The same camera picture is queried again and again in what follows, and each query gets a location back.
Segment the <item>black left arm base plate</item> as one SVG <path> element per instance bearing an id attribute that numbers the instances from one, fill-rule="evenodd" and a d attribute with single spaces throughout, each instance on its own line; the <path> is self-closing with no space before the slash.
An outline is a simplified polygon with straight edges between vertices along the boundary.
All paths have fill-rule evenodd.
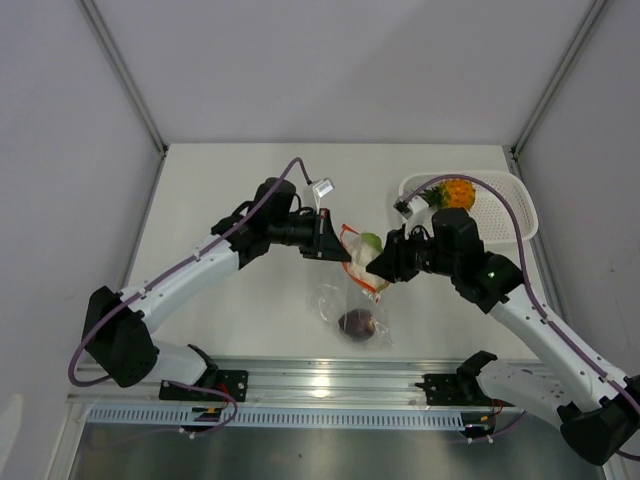
<path id="1" fill-rule="evenodd" d="M 249 372 L 246 370 L 208 370 L 194 385 L 182 386 L 177 382 L 163 381 L 159 389 L 159 399 L 163 401 L 238 403 L 246 399 L 249 386 Z"/>

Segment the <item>dark red toy apple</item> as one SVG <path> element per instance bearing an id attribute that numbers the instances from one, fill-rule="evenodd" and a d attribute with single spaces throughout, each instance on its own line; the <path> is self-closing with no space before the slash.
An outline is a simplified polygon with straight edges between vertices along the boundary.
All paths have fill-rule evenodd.
<path id="1" fill-rule="evenodd" d="M 354 341 L 366 341 L 375 331 L 375 320 L 369 310 L 356 308 L 338 319 L 340 330 Z"/>

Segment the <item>white toy garlic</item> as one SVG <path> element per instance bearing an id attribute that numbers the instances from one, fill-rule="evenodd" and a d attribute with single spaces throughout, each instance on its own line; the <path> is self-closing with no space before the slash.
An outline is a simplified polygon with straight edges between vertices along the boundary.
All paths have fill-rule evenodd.
<path id="1" fill-rule="evenodd" d="M 351 255 L 351 261 L 347 264 L 346 271 L 358 285 L 372 293 L 379 293 L 389 285 L 385 280 L 366 271 L 367 264 L 381 252 L 377 252 L 364 244 L 360 239 L 360 235 L 357 235 L 347 245 L 347 250 Z"/>

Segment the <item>clear zip bag orange zipper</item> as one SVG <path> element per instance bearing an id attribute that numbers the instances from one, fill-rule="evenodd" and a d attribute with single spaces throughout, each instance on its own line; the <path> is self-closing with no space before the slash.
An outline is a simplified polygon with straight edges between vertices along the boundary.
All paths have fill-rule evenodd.
<path id="1" fill-rule="evenodd" d="M 339 239 L 346 250 L 362 232 L 370 231 L 356 230 L 347 224 L 341 226 Z M 389 349 L 392 346 L 391 329 L 383 292 L 390 283 L 379 293 L 367 291 L 348 275 L 348 263 L 323 262 L 318 267 L 311 277 L 309 307 L 341 344 L 357 350 Z M 375 320 L 376 331 L 366 341 L 352 340 L 338 326 L 338 319 L 356 308 L 369 310 Z"/>

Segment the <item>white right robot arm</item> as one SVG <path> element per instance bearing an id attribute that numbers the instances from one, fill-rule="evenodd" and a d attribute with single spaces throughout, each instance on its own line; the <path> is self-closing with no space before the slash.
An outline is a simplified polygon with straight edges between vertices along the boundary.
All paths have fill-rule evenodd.
<path id="1" fill-rule="evenodd" d="M 607 361 L 544 306 L 522 268 L 486 251 L 465 210 L 436 212 L 432 228 L 429 238 L 390 231 L 367 271 L 391 283 L 420 272 L 449 278 L 462 298 L 514 333 L 554 376 L 545 380 L 490 357 L 458 376 L 458 395 L 472 404 L 487 396 L 504 400 L 538 417 L 592 465 L 620 453 L 639 430 L 638 377 Z"/>

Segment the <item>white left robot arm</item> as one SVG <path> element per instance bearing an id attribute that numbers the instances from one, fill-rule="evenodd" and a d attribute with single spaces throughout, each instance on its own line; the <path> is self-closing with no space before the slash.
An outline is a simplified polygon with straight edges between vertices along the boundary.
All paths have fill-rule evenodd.
<path id="1" fill-rule="evenodd" d="M 295 186 L 271 177 L 221 219 L 184 259 L 154 280 L 119 292 L 108 287 L 89 299 L 83 349 L 121 388 L 143 380 L 177 382 L 197 400 L 216 390 L 217 366 L 203 350 L 177 347 L 153 339 L 153 334 L 183 303 L 265 255 L 273 245 L 298 248 L 311 260 L 348 262 L 351 257 L 332 226 L 321 200 L 334 188 L 323 179 L 307 185 L 304 201 L 291 208 Z"/>

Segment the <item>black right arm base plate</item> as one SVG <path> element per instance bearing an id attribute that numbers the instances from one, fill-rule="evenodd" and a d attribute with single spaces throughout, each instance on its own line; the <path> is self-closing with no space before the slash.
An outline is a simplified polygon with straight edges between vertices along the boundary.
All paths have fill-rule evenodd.
<path id="1" fill-rule="evenodd" d="M 502 399 L 490 399 L 475 378 L 459 374 L 424 374 L 414 387 L 424 393 L 429 406 L 512 407 Z"/>

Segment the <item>green toy cabbage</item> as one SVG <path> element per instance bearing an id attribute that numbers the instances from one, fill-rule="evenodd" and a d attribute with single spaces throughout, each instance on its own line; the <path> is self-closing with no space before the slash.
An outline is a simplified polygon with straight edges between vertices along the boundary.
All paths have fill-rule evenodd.
<path id="1" fill-rule="evenodd" d="M 383 243 L 381 238 L 372 232 L 362 232 L 360 234 L 361 241 L 377 252 L 383 251 Z"/>

